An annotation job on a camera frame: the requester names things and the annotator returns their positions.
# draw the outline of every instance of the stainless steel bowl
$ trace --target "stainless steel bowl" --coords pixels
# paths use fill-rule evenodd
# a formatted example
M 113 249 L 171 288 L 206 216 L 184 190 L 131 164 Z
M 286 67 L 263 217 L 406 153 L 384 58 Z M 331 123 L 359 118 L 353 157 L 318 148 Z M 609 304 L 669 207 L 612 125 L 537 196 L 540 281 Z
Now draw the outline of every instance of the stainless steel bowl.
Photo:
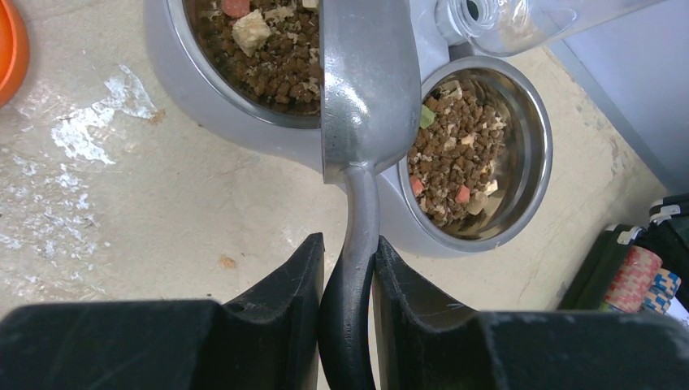
M 197 33 L 202 15 L 208 15 L 208 12 L 214 10 L 211 4 L 215 1 L 167 0 L 177 35 L 180 37 L 184 49 L 196 65 L 198 71 L 218 93 L 246 114 L 283 128 L 319 128 L 319 116 L 286 115 L 261 106 L 248 99 L 239 89 L 235 89 L 228 84 L 215 70 L 212 62 L 206 57 L 201 48 Z
M 462 252 L 482 252 L 514 238 L 534 216 L 548 187 L 553 137 L 545 106 L 529 80 L 505 61 L 471 56 L 453 61 L 422 85 L 424 99 L 448 81 L 470 81 L 479 100 L 492 101 L 509 124 L 505 152 L 496 165 L 499 190 L 489 197 L 492 213 L 468 227 L 441 230 L 423 213 L 409 180 L 407 158 L 399 172 L 407 205 L 422 229 L 442 245 Z

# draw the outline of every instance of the kibble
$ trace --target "kibble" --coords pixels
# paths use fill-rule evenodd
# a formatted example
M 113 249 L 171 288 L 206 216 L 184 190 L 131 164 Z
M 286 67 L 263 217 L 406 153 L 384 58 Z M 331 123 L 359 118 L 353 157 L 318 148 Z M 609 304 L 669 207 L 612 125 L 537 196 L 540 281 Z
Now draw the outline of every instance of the kibble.
M 504 150 L 506 123 L 473 91 L 471 84 L 458 81 L 432 91 L 423 105 L 435 119 L 418 130 L 408 154 L 414 196 L 439 228 L 484 212 L 497 190 L 492 176 Z
M 250 10 L 261 11 L 271 35 L 248 57 L 232 38 L 237 18 L 222 12 L 226 5 L 219 0 L 199 3 L 204 10 L 198 30 L 201 48 L 232 87 L 275 111 L 319 115 L 323 70 L 318 10 L 293 0 L 250 0 Z

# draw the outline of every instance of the plastic water bottle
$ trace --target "plastic water bottle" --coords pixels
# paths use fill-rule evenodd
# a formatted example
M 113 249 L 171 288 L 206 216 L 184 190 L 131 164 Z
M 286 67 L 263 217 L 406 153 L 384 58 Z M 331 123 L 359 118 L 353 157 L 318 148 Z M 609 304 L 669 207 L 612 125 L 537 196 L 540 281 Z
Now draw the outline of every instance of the plastic water bottle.
M 486 54 L 506 57 L 662 1 L 438 0 L 435 19 L 451 46 L 469 41 Z

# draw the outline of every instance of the white stain on floor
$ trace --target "white stain on floor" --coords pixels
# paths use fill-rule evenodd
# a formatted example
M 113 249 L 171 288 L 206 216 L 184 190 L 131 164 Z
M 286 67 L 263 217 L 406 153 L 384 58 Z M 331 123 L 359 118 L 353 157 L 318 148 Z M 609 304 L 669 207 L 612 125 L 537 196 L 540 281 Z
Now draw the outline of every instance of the white stain on floor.
M 124 65 L 120 65 L 119 69 L 122 75 L 111 77 L 105 82 L 110 96 L 89 107 L 58 117 L 60 123 L 52 129 L 51 135 L 55 144 L 64 148 L 69 158 L 114 164 L 90 131 L 110 126 L 118 111 L 142 119 L 152 119 L 157 112 L 139 78 Z
M 106 297 L 98 287 L 105 271 L 89 257 L 111 243 L 103 240 L 97 205 L 89 197 L 89 172 L 115 164 L 106 141 L 116 132 L 111 127 L 116 113 L 141 119 L 157 113 L 139 78 L 124 65 L 119 69 L 120 74 L 104 82 L 107 95 L 85 108 L 67 108 L 65 115 L 46 118 L 68 107 L 67 98 L 41 85 L 36 96 L 17 107 L 30 124 L 14 130 L 50 130 L 52 141 L 68 158 L 59 163 L 49 157 L 49 150 L 22 152 L 10 147 L 14 141 L 0 149 L 0 182 L 6 184 L 0 188 L 0 248 L 17 253 L 0 258 L 0 284 L 17 297 Z M 45 267 L 45 262 L 52 266 Z

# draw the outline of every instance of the aluminum scoop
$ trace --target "aluminum scoop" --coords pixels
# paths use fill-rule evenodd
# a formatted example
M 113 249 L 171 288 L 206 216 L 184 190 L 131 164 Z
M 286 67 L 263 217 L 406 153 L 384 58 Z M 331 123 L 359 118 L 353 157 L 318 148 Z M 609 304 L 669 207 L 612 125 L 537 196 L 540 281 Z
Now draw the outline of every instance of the aluminum scoop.
M 323 181 L 345 183 L 344 246 L 319 310 L 318 348 L 331 388 L 374 388 L 368 301 L 378 247 L 375 176 L 414 143 L 421 109 L 407 0 L 321 0 Z

